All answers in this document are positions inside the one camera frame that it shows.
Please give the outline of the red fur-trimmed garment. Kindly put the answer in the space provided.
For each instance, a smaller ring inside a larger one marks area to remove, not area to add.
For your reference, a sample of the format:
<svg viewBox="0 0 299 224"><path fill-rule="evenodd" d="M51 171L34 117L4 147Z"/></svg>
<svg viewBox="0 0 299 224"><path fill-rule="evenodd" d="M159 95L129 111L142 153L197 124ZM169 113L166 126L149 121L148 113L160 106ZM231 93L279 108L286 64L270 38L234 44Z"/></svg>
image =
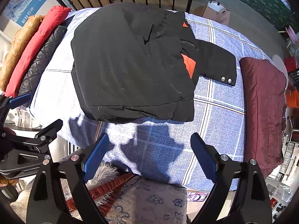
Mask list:
<svg viewBox="0 0 299 224"><path fill-rule="evenodd" d="M103 216L108 214L117 197L120 197L124 184L133 177L133 173L119 173L117 167L101 162L93 179L86 183L86 187Z"/></svg>

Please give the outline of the maroon folded blanket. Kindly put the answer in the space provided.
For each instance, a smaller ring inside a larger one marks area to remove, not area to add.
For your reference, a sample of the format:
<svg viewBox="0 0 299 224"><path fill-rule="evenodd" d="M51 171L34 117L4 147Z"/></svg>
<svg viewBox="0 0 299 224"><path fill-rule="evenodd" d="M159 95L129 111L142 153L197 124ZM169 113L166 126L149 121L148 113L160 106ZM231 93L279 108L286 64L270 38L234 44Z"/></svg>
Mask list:
<svg viewBox="0 0 299 224"><path fill-rule="evenodd" d="M255 159L266 178L283 162L286 77L270 61L240 60L246 103L244 159Z"/></svg>

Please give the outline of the green patterned rug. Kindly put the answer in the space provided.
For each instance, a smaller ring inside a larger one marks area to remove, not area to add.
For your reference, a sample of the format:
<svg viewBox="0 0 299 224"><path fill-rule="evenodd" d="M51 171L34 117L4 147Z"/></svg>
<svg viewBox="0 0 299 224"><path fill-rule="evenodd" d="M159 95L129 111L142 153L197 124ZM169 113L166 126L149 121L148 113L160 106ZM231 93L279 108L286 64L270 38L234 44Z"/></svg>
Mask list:
<svg viewBox="0 0 299 224"><path fill-rule="evenodd" d="M298 15L281 0L240 0L265 17L276 29L291 26L298 32Z"/></svg>

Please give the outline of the black quilted jacket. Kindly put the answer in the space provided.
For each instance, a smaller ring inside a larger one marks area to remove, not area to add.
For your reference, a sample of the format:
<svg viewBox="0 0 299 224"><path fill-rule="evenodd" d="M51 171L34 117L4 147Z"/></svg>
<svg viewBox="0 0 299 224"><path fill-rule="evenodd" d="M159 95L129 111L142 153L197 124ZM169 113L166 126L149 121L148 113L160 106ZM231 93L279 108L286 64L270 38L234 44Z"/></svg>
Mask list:
<svg viewBox="0 0 299 224"><path fill-rule="evenodd" d="M20 84L20 88L18 91L18 96L23 94L30 94L31 100L24 104L24 107L29 107L34 93L38 87L41 76L45 71L47 65L52 59L54 52L56 51L58 45L60 44L64 34L67 31L67 27L64 25L59 25L55 28L55 30L51 33L47 40L43 43L41 49L34 57L34 60L30 63L29 68L22 79Z"/></svg>

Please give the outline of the orange container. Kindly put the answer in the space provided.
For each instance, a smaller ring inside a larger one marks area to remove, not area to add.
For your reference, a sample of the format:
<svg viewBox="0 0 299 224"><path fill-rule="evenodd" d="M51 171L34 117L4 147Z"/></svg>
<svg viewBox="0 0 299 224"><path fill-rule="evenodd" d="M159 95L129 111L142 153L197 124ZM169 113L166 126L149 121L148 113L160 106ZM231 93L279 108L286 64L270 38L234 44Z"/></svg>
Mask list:
<svg viewBox="0 0 299 224"><path fill-rule="evenodd" d="M299 108L299 94L297 90L286 93L286 106L290 108Z"/></svg>

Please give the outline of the blue checked bed sheet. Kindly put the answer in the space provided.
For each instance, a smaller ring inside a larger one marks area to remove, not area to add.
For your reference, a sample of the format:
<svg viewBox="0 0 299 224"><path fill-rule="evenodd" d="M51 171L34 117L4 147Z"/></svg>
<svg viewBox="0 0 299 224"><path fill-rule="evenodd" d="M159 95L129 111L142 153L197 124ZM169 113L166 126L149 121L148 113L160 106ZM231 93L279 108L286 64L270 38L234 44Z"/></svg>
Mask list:
<svg viewBox="0 0 299 224"><path fill-rule="evenodd" d="M104 161L153 181L182 185L195 190L212 189L194 155L190 138L198 133L206 144L221 154L242 161L245 144L246 110L241 71L235 86L199 78L195 89L195 116L191 122L141 118L126 124L93 121L85 116L71 69L71 40L75 29L103 8L86 8L70 13L67 32L43 72L29 112L42 126L63 121L59 135L85 148L101 133L110 140Z"/></svg>

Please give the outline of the cardboard box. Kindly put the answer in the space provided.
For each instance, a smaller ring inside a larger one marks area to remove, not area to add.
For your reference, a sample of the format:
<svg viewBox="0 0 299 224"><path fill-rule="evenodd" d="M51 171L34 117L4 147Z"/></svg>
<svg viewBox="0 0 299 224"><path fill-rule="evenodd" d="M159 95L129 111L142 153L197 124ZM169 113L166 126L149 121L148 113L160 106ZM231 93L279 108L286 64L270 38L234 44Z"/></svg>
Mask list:
<svg viewBox="0 0 299 224"><path fill-rule="evenodd" d="M205 6L195 8L192 14L228 26L231 12L223 4L209 1Z"/></svg>

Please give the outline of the blue white wall poster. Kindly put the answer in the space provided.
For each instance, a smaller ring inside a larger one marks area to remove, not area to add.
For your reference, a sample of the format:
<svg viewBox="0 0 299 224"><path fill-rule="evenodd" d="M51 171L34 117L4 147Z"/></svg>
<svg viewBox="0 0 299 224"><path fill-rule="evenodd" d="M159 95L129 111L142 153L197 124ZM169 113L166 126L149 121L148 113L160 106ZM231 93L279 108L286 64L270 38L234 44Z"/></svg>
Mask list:
<svg viewBox="0 0 299 224"><path fill-rule="evenodd" d="M31 15L45 15L56 0L9 0L1 13L1 30L8 25L23 26Z"/></svg>

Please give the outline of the tan quilted jacket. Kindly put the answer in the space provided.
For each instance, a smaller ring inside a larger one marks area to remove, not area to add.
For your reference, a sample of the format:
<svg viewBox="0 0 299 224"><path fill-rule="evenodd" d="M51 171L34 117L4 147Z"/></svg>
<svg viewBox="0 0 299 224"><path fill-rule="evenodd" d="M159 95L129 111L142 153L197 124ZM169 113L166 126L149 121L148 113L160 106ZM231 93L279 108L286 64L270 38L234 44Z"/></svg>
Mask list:
<svg viewBox="0 0 299 224"><path fill-rule="evenodd" d="M10 81L12 73L19 62L26 46L37 32L45 16L32 15L14 35L11 46L4 57L1 66L1 91L5 91Z"/></svg>

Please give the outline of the red folded jacket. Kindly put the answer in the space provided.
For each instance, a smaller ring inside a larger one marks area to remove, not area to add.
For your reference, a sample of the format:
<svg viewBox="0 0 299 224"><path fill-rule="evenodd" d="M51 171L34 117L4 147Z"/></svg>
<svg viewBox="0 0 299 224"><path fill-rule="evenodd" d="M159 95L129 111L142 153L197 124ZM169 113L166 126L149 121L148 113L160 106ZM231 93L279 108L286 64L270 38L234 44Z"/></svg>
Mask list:
<svg viewBox="0 0 299 224"><path fill-rule="evenodd" d="M45 15L43 22L29 41L19 62L17 63L6 90L3 91L5 96L16 97L20 83L29 67L30 62L37 55L41 46L45 40L48 39L52 31L64 21L70 11L70 8L53 6L47 15Z"/></svg>

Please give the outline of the black padded jacket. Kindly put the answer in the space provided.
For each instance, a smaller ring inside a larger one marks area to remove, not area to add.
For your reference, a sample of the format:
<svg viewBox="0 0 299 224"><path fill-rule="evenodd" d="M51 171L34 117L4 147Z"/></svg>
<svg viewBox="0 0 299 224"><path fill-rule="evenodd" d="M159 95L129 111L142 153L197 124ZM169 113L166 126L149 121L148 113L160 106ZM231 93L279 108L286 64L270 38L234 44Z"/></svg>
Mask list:
<svg viewBox="0 0 299 224"><path fill-rule="evenodd" d="M75 29L71 49L75 91L92 120L189 122L200 76L230 86L237 79L235 56L196 39L184 12L136 3L94 12Z"/></svg>

